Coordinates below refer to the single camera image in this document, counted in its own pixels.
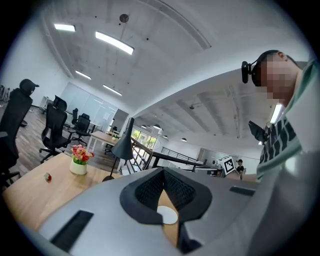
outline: flower pot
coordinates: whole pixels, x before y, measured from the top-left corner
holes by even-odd
[[[87,164],[77,164],[73,160],[70,163],[70,172],[77,175],[85,175],[87,173]]]

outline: white ceiling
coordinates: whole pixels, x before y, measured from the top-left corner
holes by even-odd
[[[120,22],[121,14],[129,15],[127,23]],[[121,92],[121,100],[132,112],[139,110],[136,125],[159,124],[168,135],[201,132],[232,138],[250,137],[248,121],[264,126],[270,120],[275,102],[268,100],[251,82],[243,84],[240,71],[234,68],[227,70],[235,72],[235,79],[230,83],[217,83],[214,79],[208,83],[208,79],[209,86],[205,89],[163,101],[144,112],[140,109],[147,109],[151,106],[149,102],[159,95],[173,92],[177,81],[192,77],[193,71],[202,69],[201,59],[194,58],[191,72],[174,77],[173,82],[164,79],[168,74],[174,74],[185,62],[192,65],[194,56],[221,49],[222,42],[229,40],[228,44],[238,48],[242,42],[245,48],[245,41],[237,38],[259,40],[256,32],[263,35],[266,29],[277,30],[277,35],[286,39],[297,37],[283,13],[270,2],[266,5],[256,0],[53,1],[42,10],[41,21],[50,47],[69,76],[111,97],[118,96],[103,89],[102,84]],[[54,23],[74,25],[76,31],[58,31]],[[96,31],[134,47],[133,54],[96,39]],[[92,80],[77,75],[75,70]],[[194,106],[193,110],[189,109],[190,105]]]

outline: man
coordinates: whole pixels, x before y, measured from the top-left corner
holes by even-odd
[[[243,165],[242,165],[242,159],[239,159],[239,160],[237,161],[237,163],[238,163],[238,167],[236,168],[236,170],[237,170],[239,173],[243,173],[245,168],[244,168]]]
[[[319,150],[320,64],[309,62],[301,70],[285,53],[269,50],[261,54],[252,69],[255,86],[266,88],[268,98],[277,99],[285,107],[279,121],[271,126],[265,142],[257,176],[280,170],[290,157],[301,152]]]

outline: desk lamp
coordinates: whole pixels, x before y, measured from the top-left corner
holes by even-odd
[[[132,143],[131,143],[131,132],[134,126],[134,121],[135,119],[132,117],[129,119],[129,122],[125,128],[123,137],[119,139],[119,141],[111,149],[111,152],[115,155],[115,160],[112,166],[110,176],[105,177],[103,179],[103,182],[114,179],[114,177],[112,177],[112,173],[114,172],[114,168],[118,158],[124,159],[124,160],[131,160],[132,158],[134,158],[134,154],[132,152]]]

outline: small red object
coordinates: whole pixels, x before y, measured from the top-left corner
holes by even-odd
[[[48,172],[44,175],[44,178],[47,182],[50,182],[52,179],[51,175]]]

